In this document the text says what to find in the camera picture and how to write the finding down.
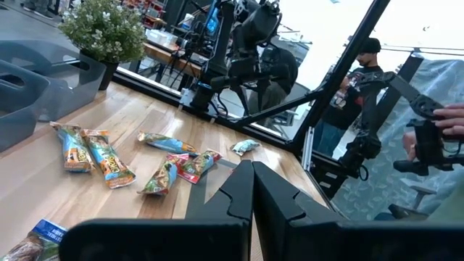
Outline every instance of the potted plant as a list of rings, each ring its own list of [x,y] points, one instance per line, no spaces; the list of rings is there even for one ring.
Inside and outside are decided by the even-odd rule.
[[[121,0],[74,0],[63,15],[61,31],[80,53],[107,66],[99,90],[106,90],[117,66],[141,59],[145,30],[137,9]]]

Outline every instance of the candy wrapper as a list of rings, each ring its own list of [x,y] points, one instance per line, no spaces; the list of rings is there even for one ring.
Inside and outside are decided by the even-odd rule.
[[[179,176],[186,180],[196,184],[202,174],[209,170],[220,158],[222,158],[219,152],[215,152],[208,149],[192,161],[187,162],[181,167]]]
[[[80,134],[78,125],[64,125],[50,122],[63,143],[65,156],[65,170],[70,172],[86,173],[94,168],[94,163],[88,152],[86,143]]]
[[[185,162],[189,160],[188,154],[168,155],[161,167],[154,173],[139,194],[166,195],[173,185],[178,171]]]
[[[149,145],[157,147],[158,149],[165,150],[167,152],[176,154],[188,153],[191,156],[198,156],[196,149],[183,141],[179,141],[175,138],[169,138],[161,134],[156,133],[145,133],[143,131],[138,132],[138,141],[144,141]]]
[[[58,260],[58,246],[66,230],[47,220],[41,220],[28,236],[2,257],[2,261]]]
[[[231,147],[231,150],[233,152],[237,153],[240,157],[245,154],[245,152],[249,152],[256,147],[258,147],[260,144],[257,143],[256,141],[253,140],[245,140],[245,141],[240,141],[237,144],[233,145]]]
[[[110,189],[127,186],[136,180],[136,175],[119,160],[109,145],[107,130],[82,130],[82,133]]]

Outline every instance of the blue label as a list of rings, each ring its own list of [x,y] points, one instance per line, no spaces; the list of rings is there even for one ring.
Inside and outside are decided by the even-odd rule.
[[[32,231],[55,244],[59,244],[66,233],[64,228],[47,220],[41,220]]]

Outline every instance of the dark shirt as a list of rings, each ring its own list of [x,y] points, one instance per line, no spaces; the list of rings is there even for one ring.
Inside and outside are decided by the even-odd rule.
[[[330,106],[322,117],[323,121],[339,129],[347,130],[362,112],[361,128],[369,129],[370,119],[375,117],[373,113],[375,113],[377,95],[380,89],[369,89],[369,86],[364,86],[363,91],[359,92],[355,86],[360,76],[373,72],[382,72],[382,69],[379,66],[360,67],[349,74],[347,77],[349,78],[350,87],[345,94],[339,92],[339,95],[332,98]]]

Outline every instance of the red snack wrapper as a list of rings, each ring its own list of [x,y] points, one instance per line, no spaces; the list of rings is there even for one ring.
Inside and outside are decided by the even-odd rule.
[[[193,184],[197,184],[202,174],[209,170],[222,157],[223,156],[221,156],[219,152],[208,149],[192,161],[188,161],[184,164],[181,167],[179,176]]]
[[[185,162],[189,160],[188,154],[168,155],[161,167],[153,174],[139,194],[166,195],[173,185],[178,171]]]

